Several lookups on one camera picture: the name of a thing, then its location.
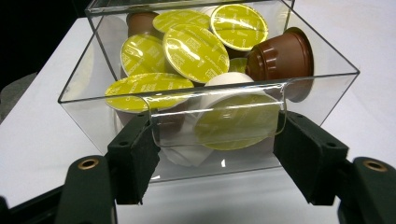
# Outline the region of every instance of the transparent container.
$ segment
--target transparent container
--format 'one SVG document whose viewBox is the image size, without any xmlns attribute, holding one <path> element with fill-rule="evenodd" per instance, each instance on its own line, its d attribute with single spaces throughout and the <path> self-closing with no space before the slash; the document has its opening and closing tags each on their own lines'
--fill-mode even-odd
<svg viewBox="0 0 396 224">
<path fill-rule="evenodd" d="M 129 13 L 162 14 L 182 8 L 204 11 L 230 4 L 244 4 L 259 12 L 268 25 L 267 39 L 282 35 L 290 27 L 301 29 L 312 48 L 313 76 L 105 96 L 112 83 L 125 77 L 120 49 L 128 38 Z M 100 153 L 106 154 L 107 145 L 125 122 L 136 116 L 116 110 L 108 102 L 141 99 L 154 126 L 153 140 L 162 149 L 152 182 L 278 167 L 273 142 L 282 131 L 278 124 L 284 120 L 278 120 L 276 114 L 293 111 L 321 125 L 360 72 L 292 5 L 293 1 L 282 0 L 92 1 L 86 14 L 93 35 L 59 103 Z M 292 87 L 306 82 L 311 83 L 307 96 L 291 101 L 288 94 Z M 156 105 L 159 101 L 176 103 L 163 109 Z"/>
</svg>

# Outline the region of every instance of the clear plastic box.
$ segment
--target clear plastic box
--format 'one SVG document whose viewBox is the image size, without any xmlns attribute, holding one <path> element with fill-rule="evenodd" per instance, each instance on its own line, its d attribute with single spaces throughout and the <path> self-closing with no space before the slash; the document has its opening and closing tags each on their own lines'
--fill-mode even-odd
<svg viewBox="0 0 396 224">
<path fill-rule="evenodd" d="M 106 89 L 122 78 L 120 48 L 128 38 L 128 13 L 148 10 L 161 14 L 172 9 L 200 10 L 203 7 L 229 4 L 244 4 L 258 11 L 268 25 L 267 39 L 282 35 L 290 27 L 298 27 L 304 31 L 312 48 L 314 75 L 177 91 L 105 96 Z M 292 5 L 293 1 L 282 0 L 92 1 L 86 9 L 86 14 L 93 35 L 65 84 L 59 103 L 98 150 L 106 154 L 107 145 L 125 124 L 122 113 L 110 107 L 106 101 L 125 97 L 142 99 L 147 104 L 151 121 L 156 127 L 153 139 L 162 149 L 159 153 L 160 163 L 152 182 L 278 167 L 279 162 L 272 151 L 274 136 L 281 132 L 281 129 L 273 126 L 282 120 L 271 117 L 270 121 L 266 121 L 272 125 L 268 128 L 258 122 L 260 119 L 249 119 L 248 128 L 246 125 L 239 126 L 228 134 L 210 134 L 212 136 L 209 137 L 199 135 L 198 132 L 205 135 L 207 130 L 197 130 L 197 126 L 199 122 L 200 127 L 205 126 L 201 120 L 205 113 L 220 113 L 224 117 L 232 113 L 237 114 L 241 108 L 246 107 L 249 108 L 252 118 L 274 115 L 277 111 L 293 111 L 321 125 L 329 116 L 360 71 L 302 19 L 292 9 Z M 293 102 L 285 97 L 289 86 L 306 81 L 312 83 L 306 98 Z M 261 98 L 263 92 L 271 99 L 270 104 L 259 100 L 249 101 L 247 104 L 244 102 L 236 105 L 218 105 L 216 108 L 208 106 L 224 95 L 255 95 Z M 171 112 L 158 110 L 153 106 L 156 101 L 172 99 L 181 103 L 178 104 L 180 106 L 173 107 Z M 172 120 L 172 125 L 179 126 L 177 129 L 169 129 L 166 126 L 169 123 L 159 121 L 160 118 Z M 210 119 L 206 126 L 213 122 L 215 120 Z M 225 147 L 230 144 L 236 144 L 236 147 Z"/>
</svg>

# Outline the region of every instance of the yellow coffee capsule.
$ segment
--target yellow coffee capsule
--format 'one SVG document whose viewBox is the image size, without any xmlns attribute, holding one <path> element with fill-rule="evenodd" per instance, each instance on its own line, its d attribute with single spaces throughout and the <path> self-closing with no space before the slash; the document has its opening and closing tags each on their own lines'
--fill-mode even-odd
<svg viewBox="0 0 396 224">
<path fill-rule="evenodd" d="M 210 31 L 196 25 L 170 28 L 163 37 L 163 50 L 176 71 L 197 83 L 226 73 L 230 66 L 224 45 Z"/>
<path fill-rule="evenodd" d="M 178 24 L 192 24 L 209 28 L 210 17 L 192 9 L 175 9 L 161 13 L 152 22 L 155 29 L 166 33 L 172 26 Z"/>
<path fill-rule="evenodd" d="M 247 58 L 234 58 L 230 60 L 229 72 L 239 72 L 245 73 L 245 68 L 247 66 Z"/>
<path fill-rule="evenodd" d="M 194 127 L 198 141 L 217 150 L 235 150 L 275 135 L 280 105 L 266 94 L 237 93 L 205 109 Z"/>
<path fill-rule="evenodd" d="M 132 35 L 122 44 L 121 66 L 132 75 L 165 72 L 163 42 L 152 35 Z"/>
<path fill-rule="evenodd" d="M 147 73 L 120 79 L 111 84 L 105 96 L 116 96 L 150 91 L 169 91 L 192 88 L 193 84 L 181 75 L 168 73 Z M 116 110 L 128 113 L 140 113 L 150 108 L 165 109 L 181 103 L 183 99 L 170 97 L 148 104 L 137 96 L 126 95 L 106 98 L 106 103 Z"/>
<path fill-rule="evenodd" d="M 268 25 L 254 8 L 243 5 L 217 7 L 210 18 L 212 32 L 231 48 L 249 51 L 268 36 Z"/>
</svg>

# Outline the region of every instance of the white table surface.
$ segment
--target white table surface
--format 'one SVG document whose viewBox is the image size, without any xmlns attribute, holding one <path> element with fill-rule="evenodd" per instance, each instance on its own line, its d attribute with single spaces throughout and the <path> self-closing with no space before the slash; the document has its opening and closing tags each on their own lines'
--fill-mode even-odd
<svg viewBox="0 0 396 224">
<path fill-rule="evenodd" d="M 396 166 L 396 2 L 296 0 L 294 8 L 361 70 L 322 127 L 350 147 L 350 160 Z M 10 207 L 61 186 L 73 161 L 99 154 L 57 103 L 91 35 L 76 20 L 0 125 L 0 195 Z M 338 222 L 338 202 L 307 204 L 285 176 L 279 168 L 152 185 L 144 205 L 118 206 L 120 223 Z"/>
</svg>

